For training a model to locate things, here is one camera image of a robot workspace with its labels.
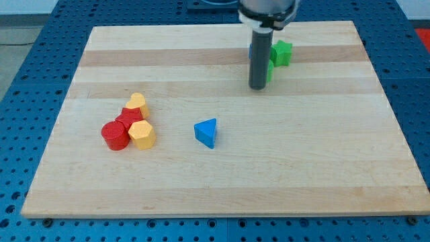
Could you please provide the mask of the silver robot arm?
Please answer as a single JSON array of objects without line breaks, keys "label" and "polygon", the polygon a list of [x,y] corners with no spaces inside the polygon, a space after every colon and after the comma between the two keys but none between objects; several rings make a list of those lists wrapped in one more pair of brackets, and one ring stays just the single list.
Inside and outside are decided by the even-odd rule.
[{"label": "silver robot arm", "polygon": [[283,30],[294,21],[301,0],[239,0],[239,20],[266,34]]}]

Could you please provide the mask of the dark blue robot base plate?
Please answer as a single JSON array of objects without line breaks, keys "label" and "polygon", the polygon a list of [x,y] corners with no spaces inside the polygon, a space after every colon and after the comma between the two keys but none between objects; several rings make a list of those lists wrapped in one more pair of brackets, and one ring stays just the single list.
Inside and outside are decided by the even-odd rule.
[{"label": "dark blue robot base plate", "polygon": [[192,13],[197,12],[213,12],[213,11],[236,11],[238,0],[186,0],[187,11]]}]

